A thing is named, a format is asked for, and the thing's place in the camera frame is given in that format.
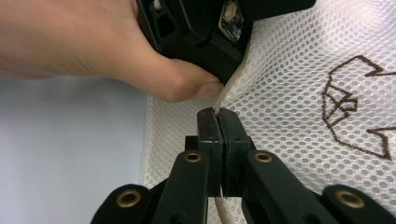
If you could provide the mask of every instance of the hand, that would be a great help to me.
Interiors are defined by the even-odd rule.
[[[0,74],[111,77],[168,102],[222,89],[204,69],[152,49],[134,0],[3,0]]]

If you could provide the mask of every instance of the black bracket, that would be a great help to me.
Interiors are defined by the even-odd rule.
[[[330,186],[320,196],[306,189],[274,153],[256,150],[231,110],[200,111],[198,135],[186,137],[185,149],[166,180],[150,190],[114,190],[92,223],[203,224],[207,198],[221,196],[242,198],[247,223],[396,223],[359,190]]]

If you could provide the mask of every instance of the fingernail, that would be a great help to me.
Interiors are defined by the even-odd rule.
[[[196,94],[195,99],[209,99],[218,95],[224,89],[220,82],[210,82],[204,85]]]

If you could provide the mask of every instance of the clamp jaw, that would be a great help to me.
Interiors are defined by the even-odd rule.
[[[242,62],[254,21],[316,0],[136,0],[141,29],[162,55],[203,67],[226,84]]]
[[[198,135],[169,177],[153,189],[115,189],[93,224],[206,223],[208,197],[240,197],[247,223],[396,223],[364,193],[342,185],[322,195],[306,189],[273,153],[256,150],[236,113],[212,108],[198,113]]]

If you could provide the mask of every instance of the finger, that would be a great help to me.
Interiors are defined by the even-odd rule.
[[[116,78],[167,102],[208,99],[224,87],[203,68],[158,54],[144,37],[136,38],[129,52],[135,53],[123,57],[127,66]]]

